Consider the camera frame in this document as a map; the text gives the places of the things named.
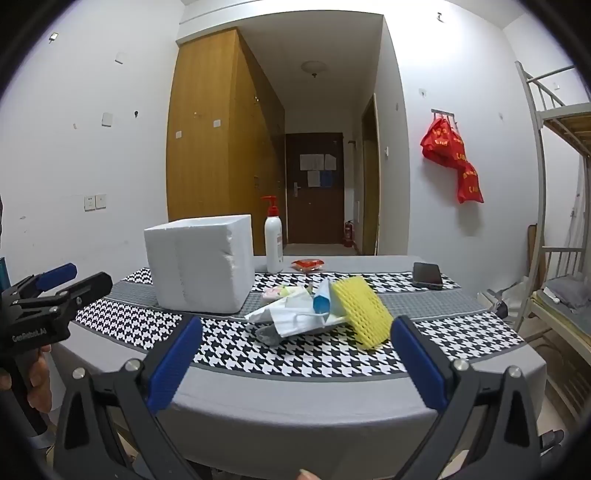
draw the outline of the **brown door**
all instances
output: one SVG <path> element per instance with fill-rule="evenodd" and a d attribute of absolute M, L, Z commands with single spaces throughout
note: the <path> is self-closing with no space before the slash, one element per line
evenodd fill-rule
<path fill-rule="evenodd" d="M 343 134 L 288 134 L 285 137 L 289 243 L 342 243 L 345 222 Z M 336 170 L 309 174 L 309 170 L 303 168 L 311 165 L 306 158 L 303 163 L 300 158 L 309 154 L 331 155 L 336 158 Z M 318 177 L 320 186 L 314 186 Z"/>
<path fill-rule="evenodd" d="M 379 225 L 379 145 L 372 98 L 362 118 L 363 136 L 363 255 L 375 255 Z"/>

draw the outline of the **ceiling light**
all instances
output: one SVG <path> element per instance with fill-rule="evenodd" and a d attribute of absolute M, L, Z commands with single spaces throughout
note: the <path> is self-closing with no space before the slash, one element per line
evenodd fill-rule
<path fill-rule="evenodd" d="M 329 67 L 326 63 L 317 60 L 308 60 L 301 64 L 301 69 L 312 75 L 314 78 L 316 78 L 319 73 L 328 70 L 328 68 Z"/>

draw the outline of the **houndstooth table runner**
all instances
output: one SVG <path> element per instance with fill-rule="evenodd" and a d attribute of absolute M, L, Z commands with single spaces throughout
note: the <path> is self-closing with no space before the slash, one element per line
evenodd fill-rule
<path fill-rule="evenodd" d="M 262 293 L 267 287 L 275 287 L 277 285 L 288 286 L 305 286 L 310 283 L 314 288 L 325 279 L 331 281 L 341 280 L 342 278 L 349 278 L 361 276 L 369 284 L 369 286 L 376 293 L 402 293 L 427 291 L 427 288 L 413 287 L 412 272 L 401 273 L 336 273 L 336 272 L 316 272 L 316 273 L 255 273 L 255 282 L 251 288 L 251 292 Z M 441 276 L 443 279 L 443 289 L 452 290 L 460 288 L 460 286 L 445 275 Z M 149 268 L 142 268 L 137 272 L 124 278 L 124 281 L 130 283 L 141 283 L 145 285 L 152 284 L 152 274 Z"/>
<path fill-rule="evenodd" d="M 101 299 L 78 312 L 76 322 L 117 342 L 150 350 L 154 342 L 168 337 L 181 318 L 182 314 L 174 312 Z M 416 325 L 450 359 L 483 358 L 523 342 L 489 312 Z M 373 350 L 361 350 L 349 326 L 319 335 L 298 335 L 276 348 L 259 343 L 256 328 L 232 319 L 203 318 L 203 342 L 194 363 L 224 373 L 293 380 L 351 380 L 406 372 L 389 340 Z"/>

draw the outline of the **foam box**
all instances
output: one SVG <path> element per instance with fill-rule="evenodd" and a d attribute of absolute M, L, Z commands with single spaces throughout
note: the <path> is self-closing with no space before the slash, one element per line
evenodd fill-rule
<path fill-rule="evenodd" d="M 162 308 L 236 313 L 255 281 L 250 215 L 188 218 L 144 230 Z"/>

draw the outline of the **finger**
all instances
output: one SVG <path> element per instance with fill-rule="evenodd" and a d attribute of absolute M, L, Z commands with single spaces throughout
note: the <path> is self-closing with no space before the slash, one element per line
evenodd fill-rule
<path fill-rule="evenodd" d="M 29 405 L 42 413 L 51 411 L 51 388 L 49 377 L 47 381 L 33 388 L 27 395 Z"/>
<path fill-rule="evenodd" d="M 6 370 L 0 368 L 0 390 L 10 390 L 12 387 L 12 378 Z"/>
<path fill-rule="evenodd" d="M 37 387 L 49 380 L 49 367 L 47 366 L 45 358 L 41 354 L 29 369 L 29 380 L 33 387 Z"/>
<path fill-rule="evenodd" d="M 308 470 L 301 469 L 300 474 L 297 477 L 297 480 L 320 480 L 315 474 L 309 472 Z"/>

